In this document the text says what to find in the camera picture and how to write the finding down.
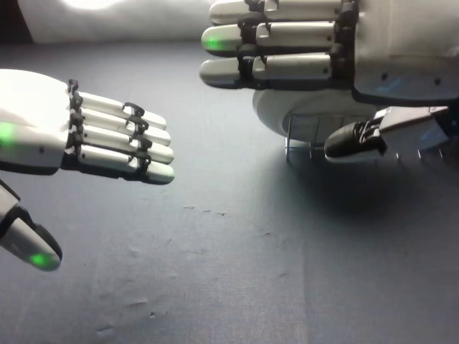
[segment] green light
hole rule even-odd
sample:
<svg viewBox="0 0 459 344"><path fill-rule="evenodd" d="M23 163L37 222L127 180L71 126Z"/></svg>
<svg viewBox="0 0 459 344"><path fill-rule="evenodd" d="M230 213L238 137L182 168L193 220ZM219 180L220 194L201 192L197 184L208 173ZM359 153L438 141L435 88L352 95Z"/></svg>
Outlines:
<svg viewBox="0 0 459 344"><path fill-rule="evenodd" d="M208 50L223 50L222 42L215 37L211 37L206 41L206 47Z"/></svg>
<svg viewBox="0 0 459 344"><path fill-rule="evenodd" d="M30 256L30 262L36 267L46 269L54 264L52 255L49 253L37 253Z"/></svg>
<svg viewBox="0 0 459 344"><path fill-rule="evenodd" d="M11 146L14 136L14 124L0 123L0 146Z"/></svg>

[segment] robotic hand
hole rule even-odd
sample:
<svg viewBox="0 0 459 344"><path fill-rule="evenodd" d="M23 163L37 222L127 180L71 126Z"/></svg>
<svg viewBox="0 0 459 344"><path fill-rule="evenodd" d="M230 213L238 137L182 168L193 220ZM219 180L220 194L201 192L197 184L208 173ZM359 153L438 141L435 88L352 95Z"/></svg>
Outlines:
<svg viewBox="0 0 459 344"><path fill-rule="evenodd" d="M456 0L226 0L212 6L210 18L214 27L202 44L224 57L201 66L212 87L328 90L330 102L348 90L378 109L400 106L334 133L326 144L330 161L428 148L455 135Z"/></svg>
<svg viewBox="0 0 459 344"><path fill-rule="evenodd" d="M60 168L127 181L166 184L174 153L166 121L132 103L78 91L51 77L0 70L0 170L52 175ZM42 270L62 251L0 183L0 246Z"/></svg>

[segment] white backdrop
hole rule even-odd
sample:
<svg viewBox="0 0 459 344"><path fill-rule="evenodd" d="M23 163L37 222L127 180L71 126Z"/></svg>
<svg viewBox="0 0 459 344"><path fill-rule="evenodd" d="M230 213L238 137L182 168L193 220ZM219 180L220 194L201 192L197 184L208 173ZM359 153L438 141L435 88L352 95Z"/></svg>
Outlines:
<svg viewBox="0 0 459 344"><path fill-rule="evenodd" d="M199 39L216 0L19 0L37 43Z"/></svg>

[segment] back of robotic hand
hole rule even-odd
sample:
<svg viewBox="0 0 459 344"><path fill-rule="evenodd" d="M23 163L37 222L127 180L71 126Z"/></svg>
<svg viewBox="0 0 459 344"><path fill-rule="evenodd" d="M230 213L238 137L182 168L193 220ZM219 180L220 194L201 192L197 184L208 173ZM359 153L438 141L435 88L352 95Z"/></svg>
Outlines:
<svg viewBox="0 0 459 344"><path fill-rule="evenodd" d="M326 144L333 162L457 135L456 0L229 0L213 5L210 19L202 44L224 57L201 66L212 87L350 90L357 102L397 106L334 133Z"/></svg>
<svg viewBox="0 0 459 344"><path fill-rule="evenodd" d="M132 103L79 92L21 70L0 70L0 170L52 175L60 168L149 184L174 179L166 121ZM33 266L57 269L62 250L0 183L0 246Z"/></svg>

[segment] gray table surface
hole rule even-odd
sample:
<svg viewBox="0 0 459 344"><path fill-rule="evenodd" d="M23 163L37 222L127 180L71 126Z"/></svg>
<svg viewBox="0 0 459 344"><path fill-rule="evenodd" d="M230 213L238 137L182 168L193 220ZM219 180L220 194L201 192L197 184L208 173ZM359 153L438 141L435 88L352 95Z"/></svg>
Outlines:
<svg viewBox="0 0 459 344"><path fill-rule="evenodd" d="M288 166L250 91L201 83L207 58L197 42L1 48L0 67L163 115L176 180L1 173L65 258L45 274L0 251L0 343L456 344L453 158Z"/></svg>

